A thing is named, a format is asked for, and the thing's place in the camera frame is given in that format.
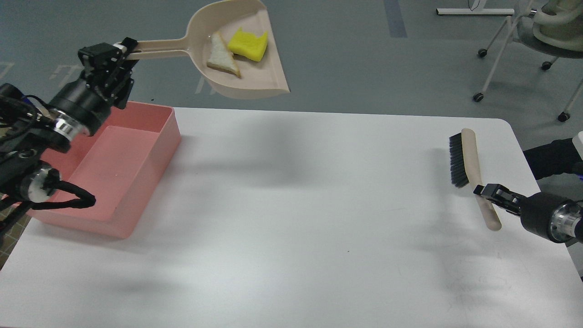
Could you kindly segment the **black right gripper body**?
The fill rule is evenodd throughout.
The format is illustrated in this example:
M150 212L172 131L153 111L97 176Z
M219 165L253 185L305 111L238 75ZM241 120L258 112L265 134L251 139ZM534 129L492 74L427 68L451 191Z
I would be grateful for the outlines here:
M546 192L539 192L521 201L521 224L525 230L547 240L569 240L565 233L551 227L557 209L568 199Z

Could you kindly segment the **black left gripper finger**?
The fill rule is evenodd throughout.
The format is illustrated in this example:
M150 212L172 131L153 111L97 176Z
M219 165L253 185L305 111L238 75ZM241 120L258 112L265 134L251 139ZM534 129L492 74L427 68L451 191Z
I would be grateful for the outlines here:
M84 70L85 87L99 94L119 91L119 47L100 43L81 48L78 52Z
M115 43L117 53L110 60L109 87L125 87L133 83L133 67L137 60L130 60L129 56L136 50L138 41L125 37L121 43Z

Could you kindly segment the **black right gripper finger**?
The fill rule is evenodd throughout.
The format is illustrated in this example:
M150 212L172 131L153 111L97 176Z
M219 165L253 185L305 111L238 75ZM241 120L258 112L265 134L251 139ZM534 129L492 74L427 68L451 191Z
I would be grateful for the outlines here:
M501 184L487 184L483 188L483 198L496 201L521 201L524 195L511 191Z
M479 197L487 199L490 203L503 208L506 212L515 216L521 216L522 195L510 191L501 184L477 185L473 193Z

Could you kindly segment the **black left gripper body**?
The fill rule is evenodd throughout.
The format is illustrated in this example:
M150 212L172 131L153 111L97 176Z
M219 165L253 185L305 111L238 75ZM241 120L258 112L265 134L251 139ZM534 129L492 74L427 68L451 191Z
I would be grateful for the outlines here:
M111 108L125 109L134 86L131 77L122 80L122 87L102 91L89 87L81 77L66 84L49 102L49 108L80 124L82 133L94 136L111 115Z

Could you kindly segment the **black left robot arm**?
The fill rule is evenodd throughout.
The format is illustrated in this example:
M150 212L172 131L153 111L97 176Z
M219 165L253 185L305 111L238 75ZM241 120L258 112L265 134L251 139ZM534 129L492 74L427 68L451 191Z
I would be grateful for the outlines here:
M41 159L47 150L63 154L77 135L94 136L111 115L124 109L133 89L130 55L138 41L100 43L78 52L83 69L50 102L25 95L12 84L1 86L1 220L4 236L29 210L89 208L94 195L61 179L60 172Z

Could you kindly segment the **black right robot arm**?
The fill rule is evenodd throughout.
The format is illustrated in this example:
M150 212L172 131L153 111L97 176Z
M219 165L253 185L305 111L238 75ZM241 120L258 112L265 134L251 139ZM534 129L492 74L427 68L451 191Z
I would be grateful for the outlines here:
M582 133L575 137L523 151L536 180L561 174L582 178ZM582 241L582 201L546 192L524 196L501 184L479 183L473 193L478 200L494 204L520 218L522 227L554 243Z

